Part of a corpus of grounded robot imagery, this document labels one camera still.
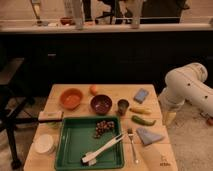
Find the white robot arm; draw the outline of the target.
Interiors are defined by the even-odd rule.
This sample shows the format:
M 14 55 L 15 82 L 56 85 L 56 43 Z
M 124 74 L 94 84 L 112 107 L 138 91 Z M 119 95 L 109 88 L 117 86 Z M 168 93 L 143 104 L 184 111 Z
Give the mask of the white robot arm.
M 166 74 L 166 87 L 158 96 L 164 125 L 173 121 L 186 100 L 213 121 L 213 88 L 205 84 L 207 77 L 207 69 L 200 63 L 190 63 Z

